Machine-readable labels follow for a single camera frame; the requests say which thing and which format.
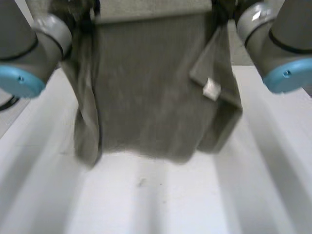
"white tag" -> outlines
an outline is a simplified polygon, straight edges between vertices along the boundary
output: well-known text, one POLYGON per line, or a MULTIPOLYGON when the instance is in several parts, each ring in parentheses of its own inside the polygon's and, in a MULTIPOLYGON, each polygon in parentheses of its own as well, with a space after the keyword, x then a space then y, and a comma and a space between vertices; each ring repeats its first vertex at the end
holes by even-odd
POLYGON ((208 78, 205 87, 203 88, 203 95, 213 101, 217 101, 221 94, 221 86, 213 79, 208 78))

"blue ring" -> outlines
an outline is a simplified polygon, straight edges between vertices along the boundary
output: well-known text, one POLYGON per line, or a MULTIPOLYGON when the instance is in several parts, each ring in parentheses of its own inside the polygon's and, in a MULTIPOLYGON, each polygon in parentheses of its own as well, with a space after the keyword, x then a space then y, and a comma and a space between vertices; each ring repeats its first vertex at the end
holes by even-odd
POLYGON ((272 93, 287 93, 312 83, 312 58, 290 62, 275 68, 264 79, 272 93))
POLYGON ((20 68, 0 66, 0 88, 19 98, 35 98, 44 90, 41 79, 20 68))

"white table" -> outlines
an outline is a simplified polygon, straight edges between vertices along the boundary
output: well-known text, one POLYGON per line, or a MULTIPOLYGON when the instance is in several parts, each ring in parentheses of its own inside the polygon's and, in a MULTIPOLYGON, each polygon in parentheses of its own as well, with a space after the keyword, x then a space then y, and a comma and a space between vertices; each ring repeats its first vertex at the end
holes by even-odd
POLYGON ((88 170, 57 70, 0 140, 0 233, 311 233, 312 100, 271 94, 254 67, 234 72, 244 115, 218 155, 175 165, 122 152, 88 170))

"black cable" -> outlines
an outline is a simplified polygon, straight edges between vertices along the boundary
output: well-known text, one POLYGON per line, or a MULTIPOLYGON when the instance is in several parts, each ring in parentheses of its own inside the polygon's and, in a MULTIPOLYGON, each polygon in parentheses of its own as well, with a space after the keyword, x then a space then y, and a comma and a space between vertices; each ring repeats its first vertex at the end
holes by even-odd
POLYGON ((0 111, 5 111, 12 106, 14 106, 20 99, 18 97, 12 96, 6 103, 0 106, 0 111))

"gray towel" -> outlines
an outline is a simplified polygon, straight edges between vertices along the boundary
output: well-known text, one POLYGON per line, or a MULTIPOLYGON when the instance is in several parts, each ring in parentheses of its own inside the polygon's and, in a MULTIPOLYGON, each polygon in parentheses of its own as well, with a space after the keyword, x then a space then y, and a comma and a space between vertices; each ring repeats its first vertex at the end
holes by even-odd
POLYGON ((92 34, 75 33, 63 68, 79 102, 76 153, 87 165, 100 145, 183 163, 196 149, 219 150, 239 119, 226 28, 216 30, 211 12, 170 15, 103 19, 92 34), (221 87, 216 101, 203 95, 208 78, 221 87))

